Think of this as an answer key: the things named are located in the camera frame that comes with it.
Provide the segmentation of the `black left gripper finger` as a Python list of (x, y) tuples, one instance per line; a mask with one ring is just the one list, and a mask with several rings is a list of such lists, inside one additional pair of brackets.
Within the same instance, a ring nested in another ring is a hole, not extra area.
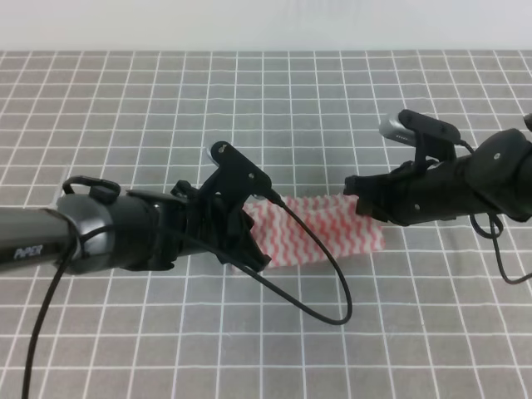
[(269, 256), (264, 254), (252, 236), (244, 236), (236, 249), (237, 260), (261, 273), (269, 264)]

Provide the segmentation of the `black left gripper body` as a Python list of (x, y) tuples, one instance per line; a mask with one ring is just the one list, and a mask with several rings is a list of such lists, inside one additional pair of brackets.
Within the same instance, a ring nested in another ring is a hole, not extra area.
[(155, 196), (153, 264), (171, 266), (180, 256), (210, 252), (222, 264), (253, 266), (254, 222), (244, 211), (252, 194), (243, 183), (207, 180), (196, 189), (180, 180), (170, 194)]

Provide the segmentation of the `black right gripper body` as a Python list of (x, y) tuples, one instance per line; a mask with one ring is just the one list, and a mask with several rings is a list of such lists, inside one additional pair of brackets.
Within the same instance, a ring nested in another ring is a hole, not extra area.
[(450, 164), (450, 161), (409, 160), (386, 174), (351, 175), (344, 180), (343, 193), (358, 197), (357, 214), (385, 223), (409, 226), (452, 220), (453, 216), (444, 214), (441, 206), (437, 208), (433, 204), (421, 204), (424, 200), (437, 200), (434, 190), (416, 199), (411, 188), (413, 184), (420, 183), (421, 187), (426, 189), (429, 186), (426, 183), (429, 171)]

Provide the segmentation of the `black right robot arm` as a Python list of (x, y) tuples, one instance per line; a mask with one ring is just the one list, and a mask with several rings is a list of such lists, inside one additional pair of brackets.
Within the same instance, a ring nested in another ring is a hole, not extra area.
[(521, 131), (499, 131), (464, 156), (456, 154), (464, 142), (455, 126), (414, 111), (379, 131), (413, 147), (415, 158), (387, 174), (347, 177), (343, 193), (357, 196), (358, 214), (400, 226), (473, 214), (530, 219), (531, 143)]

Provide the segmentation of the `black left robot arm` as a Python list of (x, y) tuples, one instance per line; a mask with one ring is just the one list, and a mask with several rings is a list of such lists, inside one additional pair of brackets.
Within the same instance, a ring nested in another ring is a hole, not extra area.
[(1, 270), (63, 260), (70, 275), (113, 268), (167, 271), (178, 257), (211, 252), (255, 272), (271, 258), (256, 243), (243, 210), (248, 193), (233, 196), (178, 181), (169, 194), (129, 190), (109, 180), (74, 176), (55, 209), (1, 209)]

